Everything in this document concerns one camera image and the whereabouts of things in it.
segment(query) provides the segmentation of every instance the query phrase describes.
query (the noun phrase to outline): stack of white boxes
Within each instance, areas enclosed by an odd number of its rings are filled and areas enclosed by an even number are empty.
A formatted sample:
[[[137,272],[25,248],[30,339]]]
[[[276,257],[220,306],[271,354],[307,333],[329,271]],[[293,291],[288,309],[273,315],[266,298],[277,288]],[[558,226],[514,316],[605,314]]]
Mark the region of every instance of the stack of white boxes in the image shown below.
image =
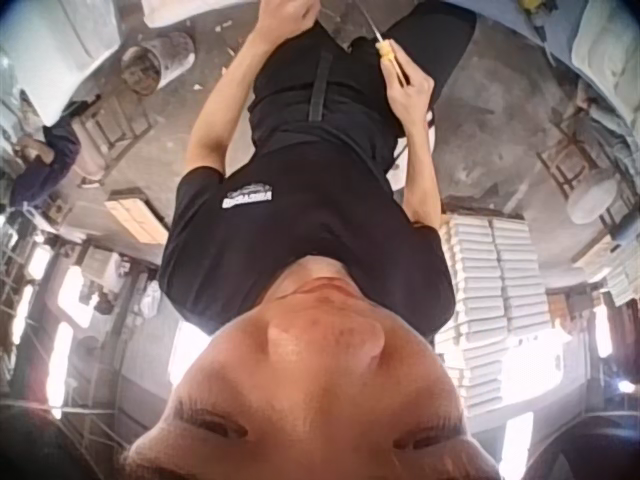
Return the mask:
[[[471,416],[502,402],[508,334],[502,272],[487,219],[453,216],[441,237],[457,303],[454,317],[435,337],[436,351]]]
[[[511,338],[551,328],[551,315],[529,228],[524,221],[492,219]]]

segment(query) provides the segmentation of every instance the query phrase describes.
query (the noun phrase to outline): screwdriver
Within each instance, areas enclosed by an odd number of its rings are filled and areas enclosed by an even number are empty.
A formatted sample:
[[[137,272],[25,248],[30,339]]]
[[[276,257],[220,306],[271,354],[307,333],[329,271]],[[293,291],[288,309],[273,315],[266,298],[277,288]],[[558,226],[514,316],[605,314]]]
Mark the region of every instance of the screwdriver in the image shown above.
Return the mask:
[[[385,40],[384,38],[382,38],[382,34],[380,33],[380,30],[378,30],[378,27],[376,27],[376,24],[373,23],[373,20],[369,16],[369,13],[364,8],[362,3],[360,3],[360,0],[354,0],[354,3],[358,6],[360,11],[362,12],[362,15],[364,15],[364,18],[367,19],[367,22],[369,23],[369,26],[371,27],[371,30],[373,30],[373,33],[375,34],[376,39],[378,40],[378,43],[376,44],[376,48],[378,49],[378,53],[380,54],[380,58],[382,58],[383,60],[388,60],[388,61],[390,61],[392,63],[393,68],[395,69],[396,73],[398,74],[398,79],[400,80],[400,85],[402,85],[402,87],[406,87],[407,86],[407,80],[406,80],[406,78],[404,76],[404,72],[400,68],[400,64],[398,63],[398,60],[396,59],[396,54],[393,51],[393,47],[391,46],[391,42],[389,40]]]

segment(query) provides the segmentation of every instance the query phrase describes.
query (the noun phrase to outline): black belt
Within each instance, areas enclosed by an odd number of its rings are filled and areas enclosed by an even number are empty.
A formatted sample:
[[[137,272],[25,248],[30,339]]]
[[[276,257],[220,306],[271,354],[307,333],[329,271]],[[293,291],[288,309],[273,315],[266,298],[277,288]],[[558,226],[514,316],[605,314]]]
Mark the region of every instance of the black belt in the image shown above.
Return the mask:
[[[318,72],[316,80],[313,83],[313,91],[311,92],[311,102],[309,103],[309,121],[320,122],[324,113],[324,100],[327,96],[327,82],[329,81],[329,72],[331,71],[331,62],[333,55],[326,50],[320,55],[318,63]]]

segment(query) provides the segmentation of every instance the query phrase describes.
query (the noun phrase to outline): yellow screwdriver handle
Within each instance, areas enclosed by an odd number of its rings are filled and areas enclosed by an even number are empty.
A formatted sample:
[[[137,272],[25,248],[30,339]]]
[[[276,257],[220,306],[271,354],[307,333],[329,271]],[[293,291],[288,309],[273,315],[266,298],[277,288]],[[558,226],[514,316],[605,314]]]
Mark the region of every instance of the yellow screwdriver handle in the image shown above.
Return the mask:
[[[404,72],[400,68],[398,64],[398,60],[396,59],[396,54],[393,51],[393,47],[391,46],[391,42],[389,40],[384,40],[376,44],[376,48],[378,49],[378,53],[380,53],[380,58],[383,60],[389,60],[393,64],[393,68],[396,70],[398,74],[398,79],[400,80],[400,85],[403,87],[407,86],[407,81],[404,76]]]

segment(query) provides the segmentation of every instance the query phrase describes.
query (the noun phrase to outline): nose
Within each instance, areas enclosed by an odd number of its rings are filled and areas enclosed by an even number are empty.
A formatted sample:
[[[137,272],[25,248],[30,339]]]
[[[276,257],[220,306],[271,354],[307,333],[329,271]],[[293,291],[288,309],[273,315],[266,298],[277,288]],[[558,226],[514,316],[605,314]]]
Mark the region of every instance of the nose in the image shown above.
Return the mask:
[[[330,300],[320,300],[318,308],[282,315],[269,324],[272,362],[342,373],[370,368],[384,348],[383,328],[361,312]]]

